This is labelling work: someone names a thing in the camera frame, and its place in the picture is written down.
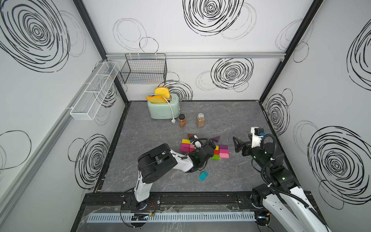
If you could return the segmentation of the purple triangle block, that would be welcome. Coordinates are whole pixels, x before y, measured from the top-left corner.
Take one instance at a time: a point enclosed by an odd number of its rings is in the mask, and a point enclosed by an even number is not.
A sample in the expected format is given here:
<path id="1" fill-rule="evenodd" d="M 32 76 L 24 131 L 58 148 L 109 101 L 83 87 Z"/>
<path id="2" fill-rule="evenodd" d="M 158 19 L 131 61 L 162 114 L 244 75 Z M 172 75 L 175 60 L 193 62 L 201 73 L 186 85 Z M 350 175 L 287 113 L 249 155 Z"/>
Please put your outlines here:
<path id="1" fill-rule="evenodd" d="M 216 136 L 216 137 L 213 138 L 213 141 L 216 142 L 216 143 L 218 143 L 219 140 L 220 140 L 220 136 Z"/>

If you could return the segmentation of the green block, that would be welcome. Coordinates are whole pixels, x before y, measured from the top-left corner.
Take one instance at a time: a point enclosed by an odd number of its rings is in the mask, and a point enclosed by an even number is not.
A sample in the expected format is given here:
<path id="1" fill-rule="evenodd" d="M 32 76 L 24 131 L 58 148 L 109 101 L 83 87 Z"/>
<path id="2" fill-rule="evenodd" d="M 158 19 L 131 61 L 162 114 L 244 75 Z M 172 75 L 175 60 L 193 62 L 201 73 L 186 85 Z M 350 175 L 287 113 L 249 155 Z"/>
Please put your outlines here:
<path id="1" fill-rule="evenodd" d="M 214 155 L 211 157 L 211 159 L 212 159 L 212 160 L 220 160 L 220 156 L 214 154 Z"/>

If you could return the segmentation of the magenta speckled block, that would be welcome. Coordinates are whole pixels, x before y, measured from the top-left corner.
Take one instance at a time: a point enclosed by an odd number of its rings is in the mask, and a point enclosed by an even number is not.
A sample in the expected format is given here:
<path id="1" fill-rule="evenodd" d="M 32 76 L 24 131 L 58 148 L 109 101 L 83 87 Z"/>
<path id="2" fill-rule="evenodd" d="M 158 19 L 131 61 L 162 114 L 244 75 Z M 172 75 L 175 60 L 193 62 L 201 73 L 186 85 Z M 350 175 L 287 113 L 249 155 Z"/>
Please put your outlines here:
<path id="1" fill-rule="evenodd" d="M 181 147 L 180 148 L 180 152 L 182 152 L 182 153 L 188 153 L 189 152 L 189 148 Z"/>

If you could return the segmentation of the teal triangle block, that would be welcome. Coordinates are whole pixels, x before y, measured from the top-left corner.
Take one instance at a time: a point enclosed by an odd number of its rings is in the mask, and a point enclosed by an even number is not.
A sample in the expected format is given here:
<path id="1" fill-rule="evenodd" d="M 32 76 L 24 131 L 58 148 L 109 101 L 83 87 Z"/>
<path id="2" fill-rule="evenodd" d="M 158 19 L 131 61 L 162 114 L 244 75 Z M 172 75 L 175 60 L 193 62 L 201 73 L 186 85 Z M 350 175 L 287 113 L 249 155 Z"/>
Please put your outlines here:
<path id="1" fill-rule="evenodd" d="M 204 171 L 204 172 L 202 172 L 202 173 L 199 175 L 199 179 L 200 179 L 201 181 L 204 181 L 204 180 L 207 178 L 208 175 L 209 175 L 208 172 L 207 172 L 207 171 Z"/>

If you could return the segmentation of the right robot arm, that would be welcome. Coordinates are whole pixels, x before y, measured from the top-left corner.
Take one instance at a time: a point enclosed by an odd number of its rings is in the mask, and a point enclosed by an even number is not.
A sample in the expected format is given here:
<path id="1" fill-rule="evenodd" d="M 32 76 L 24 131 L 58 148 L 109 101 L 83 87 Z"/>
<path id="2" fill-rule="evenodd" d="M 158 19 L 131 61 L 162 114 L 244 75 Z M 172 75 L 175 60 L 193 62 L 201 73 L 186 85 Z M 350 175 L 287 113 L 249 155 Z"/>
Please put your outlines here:
<path id="1" fill-rule="evenodd" d="M 294 174 L 283 166 L 284 153 L 271 134 L 249 136 L 244 142 L 233 137 L 235 151 L 250 156 L 260 166 L 263 184 L 255 187 L 251 203 L 265 208 L 288 232 L 329 232 L 326 221 L 315 210 Z"/>

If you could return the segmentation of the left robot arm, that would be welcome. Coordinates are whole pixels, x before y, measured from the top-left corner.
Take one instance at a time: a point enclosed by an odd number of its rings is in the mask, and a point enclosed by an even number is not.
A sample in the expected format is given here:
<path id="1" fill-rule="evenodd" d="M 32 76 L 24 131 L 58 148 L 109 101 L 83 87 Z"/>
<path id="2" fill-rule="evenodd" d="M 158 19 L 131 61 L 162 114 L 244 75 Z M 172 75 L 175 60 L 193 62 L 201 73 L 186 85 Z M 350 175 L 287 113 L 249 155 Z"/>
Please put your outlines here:
<path id="1" fill-rule="evenodd" d="M 216 145 L 213 139 L 199 138 L 196 135 L 189 137 L 190 146 L 194 150 L 188 153 L 177 153 L 168 144 L 142 154 L 138 159 L 138 178 L 134 187 L 134 196 L 138 203 L 149 198 L 154 182 L 163 177 L 172 169 L 185 173 L 203 170 L 208 160 L 214 156 Z"/>

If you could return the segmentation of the brown spice jar silver lid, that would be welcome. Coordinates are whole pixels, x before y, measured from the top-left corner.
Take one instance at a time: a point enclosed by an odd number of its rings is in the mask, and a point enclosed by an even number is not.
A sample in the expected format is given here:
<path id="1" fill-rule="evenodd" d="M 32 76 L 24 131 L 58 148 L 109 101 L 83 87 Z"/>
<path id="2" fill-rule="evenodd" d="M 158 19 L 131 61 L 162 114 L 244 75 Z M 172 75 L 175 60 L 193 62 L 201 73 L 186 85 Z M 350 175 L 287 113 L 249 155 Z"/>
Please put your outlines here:
<path id="1" fill-rule="evenodd" d="M 205 118 L 204 118 L 204 114 L 203 113 L 199 113 L 197 115 L 197 125 L 198 125 L 198 128 L 204 127 L 204 125 L 205 125 Z"/>

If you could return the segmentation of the magenta block beside yellow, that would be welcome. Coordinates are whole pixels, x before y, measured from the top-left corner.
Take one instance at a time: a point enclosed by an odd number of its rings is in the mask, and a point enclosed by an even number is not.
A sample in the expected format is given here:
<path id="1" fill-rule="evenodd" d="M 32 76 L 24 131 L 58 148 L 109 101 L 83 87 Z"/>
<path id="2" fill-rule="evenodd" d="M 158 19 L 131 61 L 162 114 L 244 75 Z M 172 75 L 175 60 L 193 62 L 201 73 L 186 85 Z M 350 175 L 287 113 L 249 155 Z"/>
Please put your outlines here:
<path id="1" fill-rule="evenodd" d="M 191 144 L 184 144 L 184 143 L 182 143 L 182 144 L 181 144 L 181 147 L 184 148 L 184 149 L 186 149 L 186 148 L 187 148 L 187 149 L 190 149 Z"/>

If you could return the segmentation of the red pepper spice jar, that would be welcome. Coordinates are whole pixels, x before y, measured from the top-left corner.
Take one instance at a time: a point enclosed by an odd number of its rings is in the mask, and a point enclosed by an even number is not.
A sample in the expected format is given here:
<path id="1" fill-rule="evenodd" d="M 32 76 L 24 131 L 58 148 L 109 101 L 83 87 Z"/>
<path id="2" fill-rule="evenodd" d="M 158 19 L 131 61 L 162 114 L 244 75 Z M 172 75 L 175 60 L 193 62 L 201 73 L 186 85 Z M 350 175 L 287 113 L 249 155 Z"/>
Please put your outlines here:
<path id="1" fill-rule="evenodd" d="M 180 127 L 185 127 L 186 126 L 186 118 L 184 114 L 180 114 L 178 117 L 179 125 Z"/>

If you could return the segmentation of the mint green toaster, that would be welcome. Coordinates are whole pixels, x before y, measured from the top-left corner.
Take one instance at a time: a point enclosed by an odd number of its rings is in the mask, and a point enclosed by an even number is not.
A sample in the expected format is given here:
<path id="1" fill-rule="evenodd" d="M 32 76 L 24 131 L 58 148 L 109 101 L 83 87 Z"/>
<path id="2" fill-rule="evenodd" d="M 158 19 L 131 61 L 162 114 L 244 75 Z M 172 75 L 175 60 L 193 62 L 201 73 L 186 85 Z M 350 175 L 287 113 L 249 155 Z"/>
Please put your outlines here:
<path id="1" fill-rule="evenodd" d="M 147 102 L 152 119 L 176 119 L 180 115 L 180 101 L 176 94 L 171 93 L 169 103 L 152 104 Z"/>

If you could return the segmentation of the front yellow toast slice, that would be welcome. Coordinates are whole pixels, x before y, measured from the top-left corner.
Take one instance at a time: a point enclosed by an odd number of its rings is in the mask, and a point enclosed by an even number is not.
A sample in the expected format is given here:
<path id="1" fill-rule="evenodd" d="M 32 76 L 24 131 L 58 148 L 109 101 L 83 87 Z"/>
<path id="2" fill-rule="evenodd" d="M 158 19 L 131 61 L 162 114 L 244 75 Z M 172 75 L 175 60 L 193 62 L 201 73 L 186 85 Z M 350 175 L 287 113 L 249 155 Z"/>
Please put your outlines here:
<path id="1" fill-rule="evenodd" d="M 163 104 L 168 103 L 167 99 L 161 95 L 149 96 L 146 99 L 152 104 Z"/>

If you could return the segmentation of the yellow toast slice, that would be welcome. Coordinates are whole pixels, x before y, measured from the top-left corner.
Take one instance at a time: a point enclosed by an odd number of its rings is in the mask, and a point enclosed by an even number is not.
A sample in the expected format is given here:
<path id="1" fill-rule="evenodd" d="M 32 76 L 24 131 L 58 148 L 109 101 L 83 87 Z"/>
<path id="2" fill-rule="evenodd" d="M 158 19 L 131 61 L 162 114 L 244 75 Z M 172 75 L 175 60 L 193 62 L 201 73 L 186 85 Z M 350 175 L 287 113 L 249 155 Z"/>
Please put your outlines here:
<path id="1" fill-rule="evenodd" d="M 149 96 L 146 99 L 152 104 L 163 104 L 168 103 L 167 99 L 161 95 Z"/>
<path id="2" fill-rule="evenodd" d="M 170 91 L 168 88 L 166 87 L 157 87 L 155 89 L 155 92 L 154 94 L 156 95 L 161 95 L 162 97 L 164 97 L 165 99 L 169 100 L 171 98 L 171 94 L 170 94 Z"/>

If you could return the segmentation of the back yellow toast slice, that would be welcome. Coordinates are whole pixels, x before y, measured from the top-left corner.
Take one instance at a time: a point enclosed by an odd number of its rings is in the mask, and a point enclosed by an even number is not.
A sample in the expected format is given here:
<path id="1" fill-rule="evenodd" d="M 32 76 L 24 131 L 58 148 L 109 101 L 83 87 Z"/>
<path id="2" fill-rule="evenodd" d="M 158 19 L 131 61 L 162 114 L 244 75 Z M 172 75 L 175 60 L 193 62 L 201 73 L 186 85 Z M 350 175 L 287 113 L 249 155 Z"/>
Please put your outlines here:
<path id="1" fill-rule="evenodd" d="M 171 94 L 170 94 L 170 91 L 168 88 L 166 87 L 157 87 L 155 89 L 155 92 L 154 94 L 156 95 L 161 95 L 162 97 L 164 97 L 165 99 L 169 100 L 171 98 Z"/>

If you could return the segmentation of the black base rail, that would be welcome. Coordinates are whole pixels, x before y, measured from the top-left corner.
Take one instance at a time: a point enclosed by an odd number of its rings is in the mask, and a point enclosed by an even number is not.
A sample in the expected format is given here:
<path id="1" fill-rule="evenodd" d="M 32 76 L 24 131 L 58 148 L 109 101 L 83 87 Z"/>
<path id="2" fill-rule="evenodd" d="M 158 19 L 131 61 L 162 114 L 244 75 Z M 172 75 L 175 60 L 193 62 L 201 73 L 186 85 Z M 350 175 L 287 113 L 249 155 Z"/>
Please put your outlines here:
<path id="1" fill-rule="evenodd" d="M 257 191 L 237 192 L 152 192 L 147 200 L 137 202 L 133 192 L 89 193 L 84 197 L 79 210 L 88 206 L 117 206 L 121 210 L 156 210 L 166 206 L 219 206 L 256 210 L 268 198 L 268 192 L 258 196 Z"/>

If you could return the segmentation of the white mesh wall shelf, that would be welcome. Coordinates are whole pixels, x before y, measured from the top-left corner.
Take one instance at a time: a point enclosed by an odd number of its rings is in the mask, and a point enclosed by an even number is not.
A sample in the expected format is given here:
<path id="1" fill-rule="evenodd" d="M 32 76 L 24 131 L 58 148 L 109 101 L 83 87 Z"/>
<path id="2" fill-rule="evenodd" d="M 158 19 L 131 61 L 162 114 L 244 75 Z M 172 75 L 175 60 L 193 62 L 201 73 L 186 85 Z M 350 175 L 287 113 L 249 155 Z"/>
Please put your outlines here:
<path id="1" fill-rule="evenodd" d="M 93 120 L 99 109 L 110 108 L 118 98 L 114 80 L 119 72 L 119 63 L 105 61 L 99 63 L 77 103 L 72 107 L 70 115 L 75 120 Z"/>

